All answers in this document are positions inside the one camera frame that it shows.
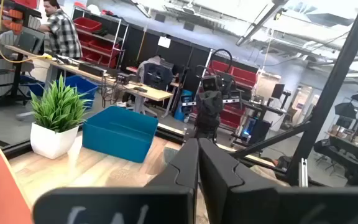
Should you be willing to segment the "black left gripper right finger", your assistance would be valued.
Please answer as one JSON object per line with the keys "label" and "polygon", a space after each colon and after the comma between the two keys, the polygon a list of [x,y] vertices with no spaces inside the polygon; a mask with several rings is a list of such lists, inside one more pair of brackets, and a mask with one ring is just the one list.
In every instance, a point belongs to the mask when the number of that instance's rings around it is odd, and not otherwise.
{"label": "black left gripper right finger", "polygon": [[358,224],[358,187],[286,187],[200,139],[210,224]]}

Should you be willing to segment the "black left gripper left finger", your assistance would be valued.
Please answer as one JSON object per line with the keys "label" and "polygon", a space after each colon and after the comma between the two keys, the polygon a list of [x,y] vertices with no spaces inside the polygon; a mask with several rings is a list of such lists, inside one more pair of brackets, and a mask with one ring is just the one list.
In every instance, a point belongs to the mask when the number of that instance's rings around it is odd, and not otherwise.
{"label": "black left gripper left finger", "polygon": [[35,224],[194,224],[199,144],[189,139],[143,187],[63,187],[37,199]]}

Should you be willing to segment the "wide shelf with red bins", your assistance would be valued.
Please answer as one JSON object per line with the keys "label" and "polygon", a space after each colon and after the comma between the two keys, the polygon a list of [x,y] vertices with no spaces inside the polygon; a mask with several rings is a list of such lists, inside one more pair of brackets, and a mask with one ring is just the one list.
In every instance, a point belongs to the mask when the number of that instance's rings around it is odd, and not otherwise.
{"label": "wide shelf with red bins", "polygon": [[[230,74],[236,82],[236,90],[241,94],[241,100],[250,101],[257,83],[258,68],[237,62],[233,62],[232,65],[229,66],[229,63],[223,62],[222,59],[210,60],[210,62],[207,63],[207,68],[206,75],[212,71],[212,68],[216,73],[225,72],[227,70],[228,74]],[[219,127],[234,131],[241,125],[245,113],[249,111],[250,109],[243,103],[225,104],[220,114],[221,124]]]}

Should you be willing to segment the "dark office chair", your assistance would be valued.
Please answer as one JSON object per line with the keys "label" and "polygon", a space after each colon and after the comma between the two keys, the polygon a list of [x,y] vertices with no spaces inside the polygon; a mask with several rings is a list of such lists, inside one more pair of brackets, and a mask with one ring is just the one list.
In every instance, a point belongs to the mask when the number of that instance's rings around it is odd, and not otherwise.
{"label": "dark office chair", "polygon": [[173,80],[173,73],[163,65],[148,62],[144,65],[143,84],[165,91]]}

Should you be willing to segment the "black computer monitor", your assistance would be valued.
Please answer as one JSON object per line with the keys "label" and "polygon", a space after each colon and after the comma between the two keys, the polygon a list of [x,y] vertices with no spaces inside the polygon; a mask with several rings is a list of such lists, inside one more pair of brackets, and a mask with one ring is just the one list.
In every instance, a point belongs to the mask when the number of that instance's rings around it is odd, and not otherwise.
{"label": "black computer monitor", "polygon": [[281,96],[283,95],[284,87],[285,87],[284,84],[277,83],[277,84],[274,86],[274,89],[273,89],[273,92],[272,92],[271,97],[272,97],[272,98],[276,98],[276,99],[280,99]]}

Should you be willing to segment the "person seated at desk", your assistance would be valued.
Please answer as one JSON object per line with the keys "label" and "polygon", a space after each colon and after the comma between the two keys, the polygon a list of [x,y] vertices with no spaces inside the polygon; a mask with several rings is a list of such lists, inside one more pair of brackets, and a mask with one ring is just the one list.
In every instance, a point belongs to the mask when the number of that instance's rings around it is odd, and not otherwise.
{"label": "person seated at desk", "polygon": [[171,69],[164,67],[161,61],[159,55],[143,61],[137,69],[137,76],[141,83],[165,91],[172,82],[173,73]]}

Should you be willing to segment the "blue plastic bin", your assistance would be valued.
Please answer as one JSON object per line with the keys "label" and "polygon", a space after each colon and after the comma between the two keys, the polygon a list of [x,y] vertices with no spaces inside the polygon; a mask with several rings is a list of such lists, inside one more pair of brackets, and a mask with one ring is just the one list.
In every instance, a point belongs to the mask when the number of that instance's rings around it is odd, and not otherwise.
{"label": "blue plastic bin", "polygon": [[143,163],[157,125],[156,118],[110,106],[84,122],[82,145],[110,156]]}

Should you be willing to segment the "green plant in white pot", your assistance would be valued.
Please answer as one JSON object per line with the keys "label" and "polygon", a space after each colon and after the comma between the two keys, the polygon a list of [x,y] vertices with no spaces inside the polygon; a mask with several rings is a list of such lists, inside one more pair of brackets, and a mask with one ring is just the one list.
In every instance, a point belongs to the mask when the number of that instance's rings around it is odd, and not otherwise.
{"label": "green plant in white pot", "polygon": [[88,100],[76,86],[65,84],[60,76],[41,97],[31,93],[34,122],[30,129],[32,150],[49,159],[66,154],[72,147]]}

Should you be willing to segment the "metal shelf with red bins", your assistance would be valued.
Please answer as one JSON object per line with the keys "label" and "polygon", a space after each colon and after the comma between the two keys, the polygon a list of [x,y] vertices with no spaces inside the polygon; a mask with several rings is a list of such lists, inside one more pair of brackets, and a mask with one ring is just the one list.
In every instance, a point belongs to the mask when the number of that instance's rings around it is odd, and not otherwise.
{"label": "metal shelf with red bins", "polygon": [[85,51],[83,59],[107,68],[120,68],[129,23],[109,10],[91,10],[79,2],[74,4],[72,19]]}

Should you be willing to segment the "blue crate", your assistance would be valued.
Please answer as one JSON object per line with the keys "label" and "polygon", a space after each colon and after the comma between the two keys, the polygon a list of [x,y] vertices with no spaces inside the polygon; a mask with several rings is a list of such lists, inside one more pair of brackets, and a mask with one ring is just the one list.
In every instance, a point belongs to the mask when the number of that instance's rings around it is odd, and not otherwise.
{"label": "blue crate", "polygon": [[[28,95],[32,92],[36,96],[42,96],[44,92],[45,83],[38,81],[32,77],[22,75],[21,84],[29,87]],[[83,95],[81,99],[87,99],[85,106],[90,109],[93,107],[94,96],[98,86],[79,75],[66,78],[65,85],[77,87],[78,93]]]}

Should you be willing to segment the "standing person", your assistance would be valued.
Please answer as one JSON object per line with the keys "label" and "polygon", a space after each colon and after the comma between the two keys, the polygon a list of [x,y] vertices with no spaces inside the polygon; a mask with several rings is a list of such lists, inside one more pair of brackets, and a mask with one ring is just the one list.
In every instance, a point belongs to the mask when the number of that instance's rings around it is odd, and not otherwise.
{"label": "standing person", "polygon": [[39,31],[48,34],[53,54],[80,59],[81,44],[73,20],[60,8],[57,0],[44,0],[47,22],[41,24]]}

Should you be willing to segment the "rack with grey bins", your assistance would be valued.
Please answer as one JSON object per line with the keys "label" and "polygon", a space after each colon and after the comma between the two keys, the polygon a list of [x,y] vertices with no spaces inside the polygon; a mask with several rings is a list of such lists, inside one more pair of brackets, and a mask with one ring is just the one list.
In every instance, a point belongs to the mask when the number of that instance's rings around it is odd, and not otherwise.
{"label": "rack with grey bins", "polygon": [[30,100],[21,84],[44,52],[45,34],[39,31],[40,0],[0,0],[0,106]]}

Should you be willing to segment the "black table edge rail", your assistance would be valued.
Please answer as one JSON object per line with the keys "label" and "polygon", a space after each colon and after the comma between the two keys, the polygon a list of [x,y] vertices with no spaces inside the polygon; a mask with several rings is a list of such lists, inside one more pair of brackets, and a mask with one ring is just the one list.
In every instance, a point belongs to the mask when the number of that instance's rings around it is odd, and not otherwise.
{"label": "black table edge rail", "polygon": [[[59,160],[68,161],[70,156],[80,155],[82,158],[85,156],[99,156],[101,159],[106,157],[105,154],[101,154],[96,151],[89,149],[82,149],[82,133],[79,132],[78,136],[75,139],[74,145],[70,148],[67,154],[64,154],[57,159],[48,159],[44,156],[36,154],[30,145],[30,141],[22,141],[17,144],[11,144],[2,148],[2,153],[5,155],[6,159],[10,164],[15,168],[15,172],[28,167],[29,165],[35,165],[36,162],[43,162],[42,167],[51,166],[54,162]],[[128,162],[127,164],[131,166],[131,169],[137,169],[141,172],[151,174],[156,172],[162,166],[162,156],[164,147],[172,147],[175,150],[180,148],[180,144],[185,142],[185,132],[180,131],[175,128],[171,128],[164,124],[158,124],[157,130],[155,133],[154,141],[152,143],[152,148],[147,154],[146,160],[143,164]],[[269,162],[265,159],[255,157],[252,155],[247,155],[243,158],[240,158],[239,161],[247,167],[252,166],[261,166],[267,170],[271,170],[275,177],[278,180],[286,181],[286,173],[283,170],[275,167],[273,162]]]}

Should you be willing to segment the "black rig frame brace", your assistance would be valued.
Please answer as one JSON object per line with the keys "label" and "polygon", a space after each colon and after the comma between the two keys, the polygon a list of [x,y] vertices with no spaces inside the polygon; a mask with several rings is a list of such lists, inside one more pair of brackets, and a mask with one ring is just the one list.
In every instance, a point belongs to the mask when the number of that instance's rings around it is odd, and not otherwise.
{"label": "black rig frame brace", "polygon": [[311,126],[311,122],[308,121],[306,123],[303,123],[303,124],[297,124],[294,128],[292,129],[289,129],[288,131],[285,131],[281,134],[278,134],[272,138],[268,138],[264,141],[261,141],[261,142],[258,142],[258,143],[255,143],[253,145],[251,145],[250,147],[247,147],[245,149],[241,149],[241,150],[238,150],[236,152],[229,152],[229,154],[238,159],[238,158],[242,158],[242,157],[245,157],[249,154],[252,154],[252,153],[255,153],[255,152],[258,152],[258,151],[262,151],[264,150],[266,147],[269,147],[273,144],[276,144],[280,141],[283,141],[285,139],[288,139],[296,134],[299,134],[299,133],[302,133],[302,132],[305,132],[309,127]]}

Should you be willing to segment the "black rig frame post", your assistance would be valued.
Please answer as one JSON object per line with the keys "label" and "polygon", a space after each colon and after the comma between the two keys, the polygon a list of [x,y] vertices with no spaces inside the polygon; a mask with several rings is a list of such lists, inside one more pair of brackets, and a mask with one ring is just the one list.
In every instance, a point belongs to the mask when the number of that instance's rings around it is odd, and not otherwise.
{"label": "black rig frame post", "polygon": [[322,90],[313,117],[310,120],[309,127],[303,133],[286,172],[286,177],[290,185],[298,185],[299,162],[302,158],[308,158],[312,146],[316,142],[318,134],[334,104],[334,100],[342,87],[344,79],[349,71],[349,67],[354,61],[357,52],[358,14]]}

